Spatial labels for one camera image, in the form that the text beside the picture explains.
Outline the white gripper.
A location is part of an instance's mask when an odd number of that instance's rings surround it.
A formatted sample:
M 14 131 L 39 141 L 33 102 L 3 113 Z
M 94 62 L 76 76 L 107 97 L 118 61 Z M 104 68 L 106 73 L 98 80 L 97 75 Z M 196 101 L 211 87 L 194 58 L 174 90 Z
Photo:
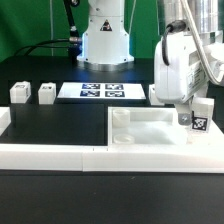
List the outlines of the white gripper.
M 154 56 L 154 83 L 157 99 L 164 104 L 176 104 L 178 123 L 192 123 L 189 100 L 209 81 L 200 62 L 193 37 L 183 32 L 167 36 L 169 65 L 162 58 L 162 42 L 156 46 Z

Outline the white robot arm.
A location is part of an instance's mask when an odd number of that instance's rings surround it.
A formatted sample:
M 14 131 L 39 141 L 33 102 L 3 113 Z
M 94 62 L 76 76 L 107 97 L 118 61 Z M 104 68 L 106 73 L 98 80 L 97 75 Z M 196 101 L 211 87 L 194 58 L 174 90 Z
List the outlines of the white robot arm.
M 159 103 L 173 104 L 181 125 L 206 123 L 214 101 L 207 84 L 224 80 L 224 58 L 219 51 L 224 25 L 222 0 L 156 0 L 158 42 L 154 56 L 155 95 Z M 78 64 L 113 71 L 134 62 L 129 33 L 124 29 L 125 0 L 88 0 L 88 28 L 82 36 Z

